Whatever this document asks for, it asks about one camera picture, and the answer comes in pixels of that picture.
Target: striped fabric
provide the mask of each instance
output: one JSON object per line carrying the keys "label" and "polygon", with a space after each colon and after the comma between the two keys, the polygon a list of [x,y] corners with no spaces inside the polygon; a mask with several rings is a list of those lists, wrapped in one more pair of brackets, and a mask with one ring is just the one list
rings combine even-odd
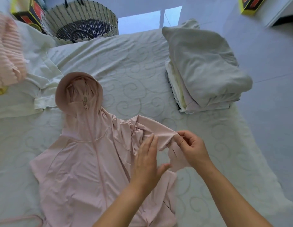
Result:
{"label": "striped fabric", "polygon": [[26,75],[17,25],[0,12],[0,88],[18,83]]}

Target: forearm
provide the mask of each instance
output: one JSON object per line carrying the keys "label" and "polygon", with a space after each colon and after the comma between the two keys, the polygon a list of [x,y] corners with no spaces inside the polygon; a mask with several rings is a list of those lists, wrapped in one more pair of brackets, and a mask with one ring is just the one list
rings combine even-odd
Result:
{"label": "forearm", "polygon": [[130,184],[92,227],[128,227],[144,199],[145,195]]}
{"label": "forearm", "polygon": [[195,169],[207,185],[228,227],[272,226],[243,198],[213,163],[202,167],[203,169]]}

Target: woven basket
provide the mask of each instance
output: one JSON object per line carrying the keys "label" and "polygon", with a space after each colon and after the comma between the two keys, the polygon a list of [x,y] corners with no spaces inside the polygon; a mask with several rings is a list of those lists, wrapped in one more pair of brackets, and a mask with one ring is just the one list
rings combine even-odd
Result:
{"label": "woven basket", "polygon": [[118,35],[116,15],[102,4],[89,0],[75,0],[58,5],[41,18],[43,30],[58,45]]}

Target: box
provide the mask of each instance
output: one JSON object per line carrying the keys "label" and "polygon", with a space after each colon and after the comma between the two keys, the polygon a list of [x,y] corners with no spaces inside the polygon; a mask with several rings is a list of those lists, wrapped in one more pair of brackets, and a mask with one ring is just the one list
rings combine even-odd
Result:
{"label": "box", "polygon": [[17,20],[46,34],[41,26],[41,16],[44,14],[44,9],[37,0],[11,0],[10,12]]}
{"label": "box", "polygon": [[239,8],[242,14],[254,15],[264,0],[239,0]]}

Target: hand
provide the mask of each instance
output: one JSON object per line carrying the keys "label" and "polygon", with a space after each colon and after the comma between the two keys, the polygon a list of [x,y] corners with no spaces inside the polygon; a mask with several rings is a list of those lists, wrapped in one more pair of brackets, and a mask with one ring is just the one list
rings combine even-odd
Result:
{"label": "hand", "polygon": [[157,168],[157,145],[158,137],[152,134],[141,144],[135,157],[130,184],[140,190],[145,197],[156,187],[164,172],[171,167],[171,164],[167,163]]}
{"label": "hand", "polygon": [[188,163],[199,173],[202,167],[211,164],[204,141],[194,133],[182,130],[174,136]]}

